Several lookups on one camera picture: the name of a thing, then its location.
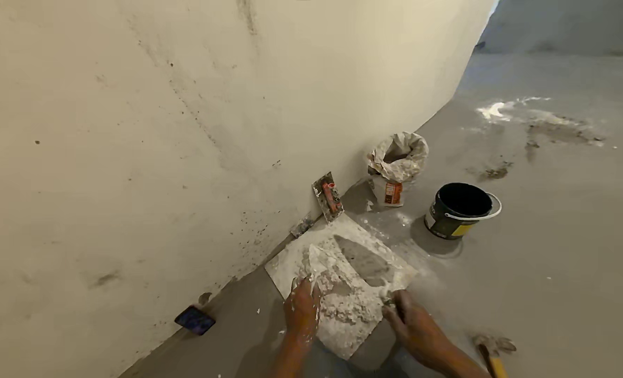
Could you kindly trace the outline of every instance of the yellow label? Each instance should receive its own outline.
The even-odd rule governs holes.
[[[454,231],[453,234],[451,234],[451,236],[464,236],[465,233],[468,232],[468,230],[470,228],[472,228],[474,225],[463,225],[463,226],[458,226],[458,228],[456,229],[456,231]]]

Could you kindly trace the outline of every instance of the hammer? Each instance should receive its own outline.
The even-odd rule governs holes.
[[[499,351],[512,353],[517,351],[514,342],[508,338],[494,338],[488,335],[477,335],[473,338],[479,353],[484,357],[493,378],[508,378]]]

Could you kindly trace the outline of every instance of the phone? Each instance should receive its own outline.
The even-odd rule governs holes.
[[[176,324],[189,329],[192,333],[203,335],[216,321],[195,306],[189,306],[174,320]]]

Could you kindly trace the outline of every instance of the bucket handle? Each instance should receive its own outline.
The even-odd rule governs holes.
[[[449,217],[451,219],[456,219],[457,221],[483,221],[485,219],[492,219],[493,217],[495,217],[496,215],[500,214],[501,210],[503,210],[503,204],[500,202],[500,200],[498,199],[498,197],[496,197],[494,194],[491,194],[489,192],[485,192],[486,194],[489,194],[491,197],[493,197],[496,202],[498,202],[498,211],[496,211],[493,214],[489,214],[489,215],[485,215],[484,217],[479,217],[479,218],[463,218],[463,217],[457,217],[456,215],[451,215],[448,212],[444,213],[445,217]]]

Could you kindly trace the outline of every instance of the gray floor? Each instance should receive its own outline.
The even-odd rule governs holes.
[[[529,161],[528,123],[491,125],[476,111],[532,96],[551,99],[529,107],[585,120],[604,145],[541,135]],[[366,184],[343,197],[352,218],[421,271],[410,291],[466,350],[477,331],[513,339],[518,352],[504,359],[513,377],[623,377],[623,58],[475,55],[455,98],[418,133],[430,159],[404,207],[367,212],[376,201]],[[506,162],[506,176],[484,180]],[[504,204],[459,244],[432,237],[421,218],[456,181]],[[281,303],[259,269],[211,302],[218,323],[206,335],[179,331],[122,376],[260,376],[282,338]],[[382,323],[352,362],[374,369],[393,343]],[[395,358],[416,369],[401,351]],[[305,375],[349,373],[317,345]]]

